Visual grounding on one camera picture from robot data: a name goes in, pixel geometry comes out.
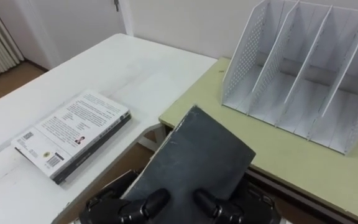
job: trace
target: organizer divider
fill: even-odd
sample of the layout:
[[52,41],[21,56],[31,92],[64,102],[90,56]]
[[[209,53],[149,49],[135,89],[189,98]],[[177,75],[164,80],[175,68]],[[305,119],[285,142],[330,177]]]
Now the organizer divider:
[[296,24],[290,38],[291,47],[287,48],[284,54],[286,60],[303,64],[316,39],[316,34],[330,10],[332,10],[331,6],[300,2]]
[[323,104],[319,108],[318,116],[313,121],[311,130],[307,136],[308,139],[314,137],[313,141],[324,145],[329,145],[331,142],[342,108],[345,106],[344,99],[342,99],[339,93],[336,93],[358,50],[358,26],[356,29],[350,27],[349,30],[353,30],[353,32],[349,35],[351,37],[353,36],[352,43],[343,56],[343,60],[340,65],[341,67],[337,73],[335,82],[330,87],[327,97],[324,99]]
[[[246,110],[246,114],[250,113],[250,110],[253,109],[255,104],[258,103],[261,95],[265,93],[268,86],[272,83],[272,81],[279,76],[280,73],[280,62],[283,60],[285,49],[288,45],[288,41],[290,40],[292,28],[295,21],[296,12],[298,10],[299,2],[297,2],[290,12],[287,14],[283,26],[278,34],[277,40],[275,41],[272,51],[267,57],[267,61],[260,72],[260,75],[256,81],[255,86],[252,89],[251,93],[251,101],[250,105]],[[276,82],[273,87],[272,92],[274,92],[277,88],[280,88],[281,80]]]
[[[323,19],[323,22],[321,23],[320,28],[318,30],[317,36],[314,39],[313,44],[311,45],[308,55],[306,56],[305,62],[303,63],[298,76],[295,78],[295,81],[294,81],[287,97],[285,98],[282,113],[278,117],[278,119],[275,121],[275,124],[274,124],[276,127],[281,125],[280,123],[282,122],[282,119],[284,119],[285,116],[287,115],[288,109],[289,109],[290,105],[293,103],[295,96],[299,96],[299,90],[305,89],[306,86],[310,86],[309,83],[305,82],[306,72],[308,71],[308,69],[310,67],[311,58],[318,47],[319,40],[323,34],[323,30],[325,28],[328,16],[331,14],[332,9],[333,9],[333,7],[331,6],[329,8],[328,12],[326,13],[326,15]],[[304,97],[299,97],[298,102],[295,102],[294,109],[306,108],[307,106],[308,106],[307,100],[305,100]],[[299,120],[301,119],[302,114],[303,113],[297,113],[297,114],[290,113],[289,119],[292,119],[293,123],[287,122],[287,124],[285,124],[284,127],[282,127],[282,128],[286,129],[287,131],[294,132],[295,127],[298,124]]]
[[293,1],[265,0],[252,10],[223,80],[222,104],[245,113],[250,93],[270,52],[283,14]]

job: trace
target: wooden floor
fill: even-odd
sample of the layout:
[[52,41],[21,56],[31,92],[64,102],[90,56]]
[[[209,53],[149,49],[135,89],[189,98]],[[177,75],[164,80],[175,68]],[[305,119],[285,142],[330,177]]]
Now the wooden floor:
[[0,74],[0,98],[45,73],[28,62]]
[[[31,63],[23,62],[22,64],[10,69],[9,71],[0,74],[0,98],[14,91],[15,89],[21,87],[22,85],[25,85],[31,80],[39,77],[43,73],[45,73],[43,70],[35,67]],[[124,172],[126,168],[128,167],[133,168],[132,166],[135,166],[134,163],[136,163],[137,166],[138,165],[144,166],[151,155],[152,152],[150,152],[148,149],[141,146],[140,144],[136,144],[128,152],[128,155],[126,155],[120,161],[120,163],[123,165],[120,165],[119,168],[108,172],[108,174],[104,178],[102,178],[100,184],[96,184],[96,186],[93,187],[93,190],[91,190],[90,193],[97,192],[97,190],[101,189],[103,185],[108,183],[113,177],[118,176],[118,173]],[[129,160],[125,159],[126,157],[131,157],[131,156],[135,156],[136,159],[133,159],[133,157]],[[287,203],[286,201],[280,198],[275,198],[275,201],[278,209],[282,212],[282,215],[294,224],[324,223],[319,221],[315,217],[312,217],[311,215],[303,212],[302,210],[290,205],[289,203]],[[67,215],[65,215],[59,223],[67,223],[69,220],[72,220],[72,218],[76,216],[78,209],[81,208],[77,207],[76,209],[73,209],[73,211],[68,212]]]

